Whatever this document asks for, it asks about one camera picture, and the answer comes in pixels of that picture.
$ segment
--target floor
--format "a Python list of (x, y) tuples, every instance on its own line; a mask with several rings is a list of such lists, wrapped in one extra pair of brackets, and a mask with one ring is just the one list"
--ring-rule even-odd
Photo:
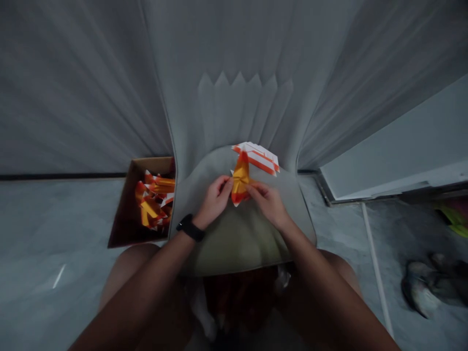
[[(365, 302), (385, 324), (361, 205), (328, 208), (312, 178), (300, 183), (318, 247), (353, 266)], [(93, 318), (122, 251), (106, 249), (122, 186), (121, 179), (0, 183), (0, 349), (65, 350)], [(425, 320), (408, 309), (400, 280), (406, 261), (427, 260), (429, 251), (468, 260), (468, 240), (428, 206), (392, 200), (366, 209), (397, 343), (403, 350), (466, 350), (468, 309), (442, 305)]]

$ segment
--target folded paper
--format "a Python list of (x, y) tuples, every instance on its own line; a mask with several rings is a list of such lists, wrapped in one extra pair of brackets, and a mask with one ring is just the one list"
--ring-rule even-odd
[(276, 176), (276, 172), (279, 173), (278, 157), (263, 146), (246, 141), (241, 144), (234, 145), (232, 149), (237, 153), (244, 150), (247, 153), (249, 163), (255, 167), (258, 167), (273, 176)]
[(249, 194), (245, 188), (245, 184), (249, 184), (249, 157), (244, 149), (240, 150), (239, 158), (233, 173), (233, 190), (231, 191), (231, 199), (234, 206), (238, 206), (240, 202), (245, 199)]
[(235, 170), (231, 171), (234, 178), (231, 199), (237, 207), (242, 200), (249, 197), (245, 188), (246, 184), (252, 183), (249, 177), (249, 163), (273, 176), (279, 172), (279, 164), (276, 155), (249, 141), (234, 145), (232, 149), (239, 153)]
[(141, 211), (141, 224), (153, 230), (162, 230), (171, 221), (175, 179), (153, 176), (145, 172), (145, 183), (139, 181), (135, 198)]

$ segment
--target leg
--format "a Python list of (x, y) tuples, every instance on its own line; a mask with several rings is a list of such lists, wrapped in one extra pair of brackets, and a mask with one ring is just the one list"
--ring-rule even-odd
[[(159, 247), (153, 244), (135, 245), (117, 258), (102, 290), (99, 311), (158, 250)], [(176, 281), (161, 302), (154, 322), (148, 326), (137, 349), (183, 350), (190, 341), (193, 325), (190, 306), (182, 286)]]
[[(362, 298), (358, 279), (354, 270), (340, 256), (325, 250), (320, 250), (327, 261), (347, 281), (347, 283)], [(335, 344), (336, 338), (332, 324), (326, 315), (311, 298), (308, 288), (299, 274), (293, 274), (285, 293), (279, 299), (278, 310), (283, 318), (298, 332), (309, 345), (320, 346), (327, 350), (339, 349)]]

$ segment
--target open cardboard box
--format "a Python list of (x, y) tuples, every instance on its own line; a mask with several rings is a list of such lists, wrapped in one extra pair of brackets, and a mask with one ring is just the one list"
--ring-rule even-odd
[(172, 173), (175, 178), (174, 158), (136, 158), (130, 162), (107, 244), (109, 249), (150, 241), (162, 241), (168, 238), (169, 226), (163, 232), (156, 232), (141, 224), (140, 207), (135, 199), (135, 187), (140, 180), (144, 179), (146, 170), (153, 175)]

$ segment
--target watch strap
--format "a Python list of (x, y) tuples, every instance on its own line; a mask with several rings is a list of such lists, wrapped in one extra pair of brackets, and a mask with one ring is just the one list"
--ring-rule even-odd
[(183, 230), (185, 234), (196, 242), (200, 242), (205, 237), (205, 232), (192, 223), (193, 214), (186, 215), (177, 225), (177, 230)]

